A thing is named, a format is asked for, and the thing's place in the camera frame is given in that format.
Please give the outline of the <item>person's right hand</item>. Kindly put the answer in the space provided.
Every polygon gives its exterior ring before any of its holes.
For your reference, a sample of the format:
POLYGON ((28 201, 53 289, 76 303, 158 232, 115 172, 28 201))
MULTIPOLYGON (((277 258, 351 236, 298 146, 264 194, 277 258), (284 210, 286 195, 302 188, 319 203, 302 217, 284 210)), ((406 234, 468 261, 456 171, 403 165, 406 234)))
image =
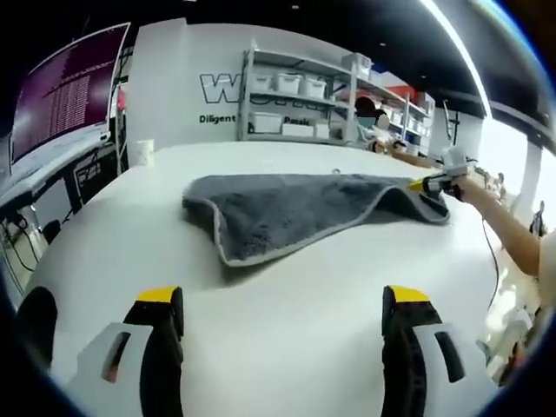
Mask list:
POLYGON ((481 188, 478 187, 467 176, 458 176, 451 181, 452 195, 461 202, 473 203, 480 195, 481 188))

